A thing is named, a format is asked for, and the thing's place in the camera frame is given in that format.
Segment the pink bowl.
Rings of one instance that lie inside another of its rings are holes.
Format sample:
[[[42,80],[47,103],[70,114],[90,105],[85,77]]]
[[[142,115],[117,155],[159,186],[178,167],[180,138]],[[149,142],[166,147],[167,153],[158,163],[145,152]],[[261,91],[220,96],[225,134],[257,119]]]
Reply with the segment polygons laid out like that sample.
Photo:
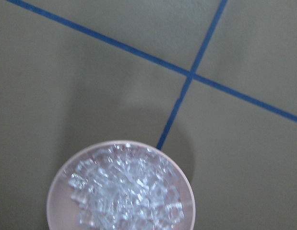
[[[180,192],[182,207],[185,218],[177,226],[176,230],[192,230],[194,229],[196,217],[196,205],[191,185],[180,167],[169,156],[155,147],[144,143],[130,140],[113,140],[86,147],[73,156],[71,156],[58,170],[55,175],[47,196],[47,221],[50,230],[81,230],[82,227],[77,223],[79,208],[76,203],[70,199],[72,188],[67,185],[67,170],[75,166],[80,160],[90,157],[96,150],[104,149],[114,144],[130,144],[132,147],[140,147],[150,149],[158,155],[166,158],[174,167],[178,180],[174,182]]]

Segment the pile of clear ice cubes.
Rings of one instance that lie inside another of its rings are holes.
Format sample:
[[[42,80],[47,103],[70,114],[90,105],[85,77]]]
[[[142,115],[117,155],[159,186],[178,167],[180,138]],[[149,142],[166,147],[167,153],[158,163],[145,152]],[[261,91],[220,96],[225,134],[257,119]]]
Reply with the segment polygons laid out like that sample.
[[[173,165],[130,144],[96,150],[69,174],[79,225],[89,230],[171,230],[184,219]]]

